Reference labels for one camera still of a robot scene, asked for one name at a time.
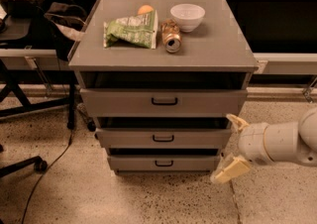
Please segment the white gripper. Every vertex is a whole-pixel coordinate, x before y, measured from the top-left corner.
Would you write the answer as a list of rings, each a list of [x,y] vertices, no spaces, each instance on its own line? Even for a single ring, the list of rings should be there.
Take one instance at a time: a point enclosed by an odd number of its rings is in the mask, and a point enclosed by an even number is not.
[[[268,123],[249,124],[244,119],[227,114],[226,118],[232,123],[234,129],[240,133],[238,148],[241,156],[232,154],[222,158],[217,168],[212,172],[210,180],[215,183],[225,183],[251,169],[251,165],[272,165],[264,146],[265,130]]]

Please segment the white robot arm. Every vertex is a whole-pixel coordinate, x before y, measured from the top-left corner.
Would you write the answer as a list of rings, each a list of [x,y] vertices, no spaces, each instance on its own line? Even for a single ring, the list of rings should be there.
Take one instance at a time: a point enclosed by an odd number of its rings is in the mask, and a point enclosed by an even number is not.
[[[233,114],[226,117],[238,133],[240,154],[220,160],[210,180],[225,183],[248,172],[252,166],[293,163],[317,166],[317,108],[305,112],[299,121],[282,124],[249,124]]]

